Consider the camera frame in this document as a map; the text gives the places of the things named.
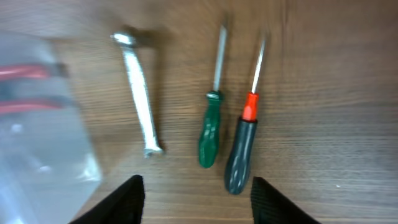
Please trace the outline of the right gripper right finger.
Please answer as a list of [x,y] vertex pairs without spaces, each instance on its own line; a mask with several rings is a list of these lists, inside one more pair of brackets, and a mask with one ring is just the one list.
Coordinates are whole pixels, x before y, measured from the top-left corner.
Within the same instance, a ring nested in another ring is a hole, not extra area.
[[253,177],[251,208],[254,224],[320,224],[262,177]]

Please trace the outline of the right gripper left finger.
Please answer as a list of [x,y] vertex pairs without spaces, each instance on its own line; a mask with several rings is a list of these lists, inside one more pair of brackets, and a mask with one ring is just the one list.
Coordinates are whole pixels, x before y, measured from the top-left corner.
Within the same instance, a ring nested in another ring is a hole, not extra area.
[[134,175],[70,224],[140,224],[144,200],[144,179]]

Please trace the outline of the red and black screwdriver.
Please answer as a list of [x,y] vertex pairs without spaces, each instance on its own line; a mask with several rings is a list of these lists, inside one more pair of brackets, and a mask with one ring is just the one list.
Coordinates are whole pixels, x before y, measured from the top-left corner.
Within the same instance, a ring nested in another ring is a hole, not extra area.
[[252,146],[257,129],[257,108],[259,94],[256,92],[267,40],[263,39],[254,71],[251,91],[246,95],[243,112],[238,118],[233,147],[230,152],[225,173],[224,185],[233,195],[239,195],[245,188],[250,175]]

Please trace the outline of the small silver wrench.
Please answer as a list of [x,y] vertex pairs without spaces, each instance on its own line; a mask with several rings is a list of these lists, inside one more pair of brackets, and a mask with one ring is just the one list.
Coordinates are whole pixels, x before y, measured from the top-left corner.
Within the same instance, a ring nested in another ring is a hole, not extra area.
[[128,31],[115,32],[111,35],[111,38],[119,45],[123,55],[132,99],[141,125],[144,157],[149,158],[156,154],[163,155],[165,151],[159,146],[157,139],[145,73],[134,49],[137,45],[137,38]]

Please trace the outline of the clear plastic container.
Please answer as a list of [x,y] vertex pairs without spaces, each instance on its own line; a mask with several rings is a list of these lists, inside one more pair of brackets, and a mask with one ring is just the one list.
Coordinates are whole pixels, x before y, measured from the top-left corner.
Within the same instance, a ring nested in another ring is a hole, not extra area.
[[[1,32],[1,66],[28,63],[65,66],[50,42]],[[1,114],[2,223],[68,223],[101,183],[75,103],[60,110]]]

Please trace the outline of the green handled screwdriver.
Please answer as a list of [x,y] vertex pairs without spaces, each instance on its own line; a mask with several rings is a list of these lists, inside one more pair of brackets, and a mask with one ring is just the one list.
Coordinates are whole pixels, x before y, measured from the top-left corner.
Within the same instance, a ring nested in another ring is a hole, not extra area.
[[208,107],[203,119],[203,129],[198,142],[198,160],[203,168],[210,168],[214,163],[219,149],[219,132],[221,122],[221,104],[223,95],[220,92],[220,81],[223,73],[224,53],[228,38],[228,25],[220,27],[218,51],[215,64],[213,89],[206,94]]

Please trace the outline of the red handled cutting pliers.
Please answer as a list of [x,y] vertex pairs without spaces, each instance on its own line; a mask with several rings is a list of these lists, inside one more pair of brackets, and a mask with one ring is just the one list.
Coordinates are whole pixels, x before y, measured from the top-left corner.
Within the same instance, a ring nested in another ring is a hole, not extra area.
[[60,63],[1,66],[1,114],[60,110],[76,106],[68,73]]

